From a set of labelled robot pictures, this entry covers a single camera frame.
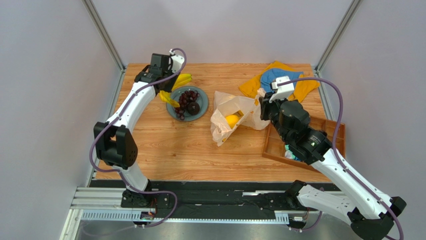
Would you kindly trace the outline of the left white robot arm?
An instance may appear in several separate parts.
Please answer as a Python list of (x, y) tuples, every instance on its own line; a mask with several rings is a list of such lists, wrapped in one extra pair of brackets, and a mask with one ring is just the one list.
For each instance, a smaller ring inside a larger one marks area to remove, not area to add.
[(187, 63), (183, 52), (169, 54), (154, 53), (150, 64), (139, 72), (132, 88), (121, 106), (105, 122), (97, 122), (93, 128), (94, 142), (90, 153), (116, 172), (126, 185), (123, 199), (141, 207), (152, 203), (150, 180), (136, 163), (138, 147), (133, 138), (133, 130), (148, 104), (160, 93), (171, 92), (177, 78)]

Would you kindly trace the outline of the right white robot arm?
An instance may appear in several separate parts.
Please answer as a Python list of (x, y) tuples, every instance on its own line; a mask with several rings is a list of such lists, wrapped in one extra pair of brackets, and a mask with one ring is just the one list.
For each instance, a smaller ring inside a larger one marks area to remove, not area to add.
[(344, 197), (326, 193), (296, 180), (285, 193), (298, 205), (316, 209), (350, 225), (363, 240), (388, 237), (406, 207), (398, 196), (390, 197), (359, 176), (342, 155), (332, 148), (324, 131), (310, 127), (311, 117), (298, 101), (260, 97), (261, 120), (270, 121), (280, 139), (301, 162), (329, 178)]

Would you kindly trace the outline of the yellow lemon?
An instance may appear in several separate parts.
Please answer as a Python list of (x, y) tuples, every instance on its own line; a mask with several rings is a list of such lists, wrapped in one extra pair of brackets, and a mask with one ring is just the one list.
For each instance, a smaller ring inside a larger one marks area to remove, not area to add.
[(239, 122), (240, 117), (236, 114), (231, 114), (225, 117), (225, 120), (227, 124), (229, 125), (230, 129), (233, 129), (236, 124)]

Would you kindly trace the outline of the dark purple grapes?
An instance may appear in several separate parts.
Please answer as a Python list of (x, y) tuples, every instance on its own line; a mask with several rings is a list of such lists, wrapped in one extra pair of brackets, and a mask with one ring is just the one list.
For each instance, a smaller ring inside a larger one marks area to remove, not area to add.
[(185, 90), (178, 99), (179, 107), (174, 108), (176, 117), (183, 121), (186, 118), (186, 114), (190, 116), (187, 112), (187, 105), (191, 102), (197, 102), (200, 94), (195, 90)]

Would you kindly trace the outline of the translucent plastic bag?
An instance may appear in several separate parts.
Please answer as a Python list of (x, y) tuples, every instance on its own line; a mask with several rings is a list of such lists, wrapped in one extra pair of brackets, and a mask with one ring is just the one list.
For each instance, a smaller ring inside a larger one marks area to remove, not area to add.
[(210, 131), (217, 146), (223, 145), (239, 126), (259, 131), (270, 124), (269, 120), (261, 119), (260, 98), (265, 94), (263, 88), (257, 90), (255, 98), (220, 91), (214, 93)]

